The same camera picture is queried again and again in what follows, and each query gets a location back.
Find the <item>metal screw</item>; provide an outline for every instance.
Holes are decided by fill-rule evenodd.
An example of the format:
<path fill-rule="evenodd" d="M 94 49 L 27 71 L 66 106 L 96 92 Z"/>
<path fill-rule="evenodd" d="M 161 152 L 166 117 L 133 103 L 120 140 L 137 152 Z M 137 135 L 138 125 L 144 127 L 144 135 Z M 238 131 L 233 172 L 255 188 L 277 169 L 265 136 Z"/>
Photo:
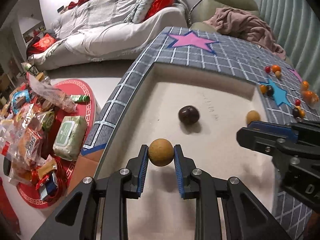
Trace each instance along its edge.
<path fill-rule="evenodd" d="M 239 179 L 238 179 L 237 177 L 231 177 L 231 178 L 230 178 L 230 182 L 231 182 L 232 184 L 238 184 L 238 183 L 239 183 Z"/>
<path fill-rule="evenodd" d="M 294 164 L 294 165 L 297 165 L 297 164 L 300 163 L 300 160 L 299 160 L 297 157 L 292 157 L 292 158 L 290 159 L 290 163 L 291 163 L 291 164 Z"/>
<path fill-rule="evenodd" d="M 89 184 L 89 183 L 92 182 L 92 178 L 91 178 L 91 177 L 85 177 L 85 178 L 82 180 L 82 182 L 83 182 L 84 184 Z"/>
<path fill-rule="evenodd" d="M 194 170 L 192 171 L 192 173 L 193 173 L 194 175 L 201 175 L 202 171 L 201 171 L 201 169 L 194 169 Z"/>
<path fill-rule="evenodd" d="M 128 169 L 126 169 L 126 168 L 123 168 L 123 169 L 120 170 L 120 174 L 121 175 L 127 175 L 129 172 L 130 171 Z"/>

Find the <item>brown blanket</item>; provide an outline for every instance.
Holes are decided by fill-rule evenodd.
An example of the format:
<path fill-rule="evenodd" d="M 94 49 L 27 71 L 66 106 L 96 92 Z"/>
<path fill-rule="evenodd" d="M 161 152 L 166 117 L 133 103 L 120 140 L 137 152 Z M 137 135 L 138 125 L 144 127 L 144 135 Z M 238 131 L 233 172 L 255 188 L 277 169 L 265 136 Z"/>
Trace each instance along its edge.
<path fill-rule="evenodd" d="M 248 11 L 232 7 L 217 8 L 215 15 L 204 23 L 213 26 L 223 35 L 258 44 L 281 59 L 285 59 L 285 51 L 279 44 L 276 44 L 270 26 Z"/>

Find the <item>gray checkered fabric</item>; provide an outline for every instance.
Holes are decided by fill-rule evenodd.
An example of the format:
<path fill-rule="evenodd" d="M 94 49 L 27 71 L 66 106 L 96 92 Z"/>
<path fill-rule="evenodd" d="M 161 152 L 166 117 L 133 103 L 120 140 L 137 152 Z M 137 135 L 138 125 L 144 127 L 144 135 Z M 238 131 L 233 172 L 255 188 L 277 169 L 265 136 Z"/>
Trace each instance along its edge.
<path fill-rule="evenodd" d="M 199 37 L 219 41 L 219 43 L 210 44 L 215 54 L 192 46 L 168 48 L 168 45 L 174 39 L 170 38 L 167 33 L 185 34 L 189 31 L 187 28 L 167 27 L 140 54 L 103 107 L 98 120 L 94 123 L 85 141 L 81 151 L 82 155 L 103 149 L 112 140 L 113 131 L 119 125 L 121 115 L 124 113 L 126 106 L 130 104 L 130 99 L 134 97 L 134 91 L 143 82 L 143 76 L 154 62 L 215 71 L 238 79 L 248 80 L 257 85 L 260 82 L 267 82 L 268 77 L 270 77 L 277 86 L 287 91 L 287 98 L 292 107 L 295 99 L 301 99 L 299 93 L 300 82 L 287 69 L 287 67 L 291 67 L 270 51 L 259 48 L 259 46 L 250 42 L 217 33 L 196 31 Z M 281 66 L 283 75 L 281 80 L 278 80 L 274 75 L 268 75 L 264 71 L 265 66 L 274 64 Z M 269 122 L 278 124 L 295 122 L 291 114 L 292 109 L 289 106 L 282 104 L 278 107 L 273 99 L 264 97 L 262 94 L 261 100 Z M 301 108 L 305 110 L 307 120 L 320 121 L 317 111 L 310 109 L 303 101 Z M 278 193 L 276 202 L 274 216 L 290 234 L 291 238 L 297 239 L 309 220 L 311 210 L 283 191 Z"/>

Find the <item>floor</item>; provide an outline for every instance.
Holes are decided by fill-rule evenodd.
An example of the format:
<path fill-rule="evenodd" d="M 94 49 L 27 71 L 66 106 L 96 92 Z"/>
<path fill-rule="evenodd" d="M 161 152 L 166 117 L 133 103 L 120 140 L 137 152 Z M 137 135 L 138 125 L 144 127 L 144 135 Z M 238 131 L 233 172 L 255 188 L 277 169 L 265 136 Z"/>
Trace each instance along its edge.
<path fill-rule="evenodd" d="M 99 107 L 102 108 L 132 62 L 132 60 L 113 60 L 73 65 L 51 70 L 48 75 L 52 80 L 52 84 L 65 79 L 81 79 L 86 82 L 91 87 Z M 3 158 L 0 155 L 0 163 L 3 162 Z M 37 210 L 29 206 L 23 201 L 17 188 L 8 183 L 7 177 L 3 174 L 2 165 L 0 166 L 0 176 L 3 179 L 4 190 L 19 219 L 20 239 L 30 240 L 59 203 L 45 210 Z"/>

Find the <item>green curtain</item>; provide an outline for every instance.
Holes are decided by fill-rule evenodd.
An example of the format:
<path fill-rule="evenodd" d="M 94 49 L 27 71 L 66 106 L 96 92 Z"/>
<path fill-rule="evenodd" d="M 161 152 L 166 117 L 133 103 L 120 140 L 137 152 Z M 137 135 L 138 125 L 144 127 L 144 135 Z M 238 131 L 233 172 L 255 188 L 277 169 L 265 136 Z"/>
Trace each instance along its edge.
<path fill-rule="evenodd" d="M 311 88 L 320 93 L 320 21 L 306 0 L 260 0 L 260 17 Z"/>

